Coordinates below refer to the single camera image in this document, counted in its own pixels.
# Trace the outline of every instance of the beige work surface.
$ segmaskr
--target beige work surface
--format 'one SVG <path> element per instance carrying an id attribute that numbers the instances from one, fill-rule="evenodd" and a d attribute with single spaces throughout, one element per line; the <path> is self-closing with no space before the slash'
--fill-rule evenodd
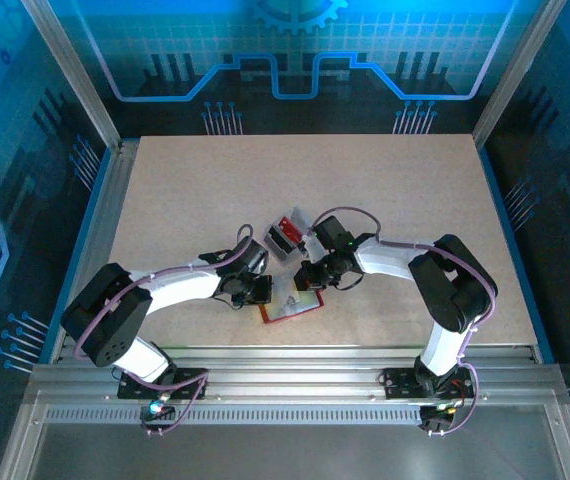
<path id="1" fill-rule="evenodd" d="M 295 205 L 312 217 L 337 205 L 364 208 L 382 222 L 383 239 L 458 235 L 499 287 L 498 311 L 474 343 L 536 343 L 469 135 L 144 137 L 111 260 L 133 270 L 189 263 L 232 248 L 246 222 L 261 241 Z M 373 231 L 359 214 L 338 218 L 355 235 Z M 268 271 L 279 268 L 272 260 Z M 368 275 L 323 298 L 323 308 L 272 325 L 257 307 L 194 300 L 150 315 L 141 336 L 162 346 L 417 346 L 429 337 L 432 320 L 412 282 Z"/>

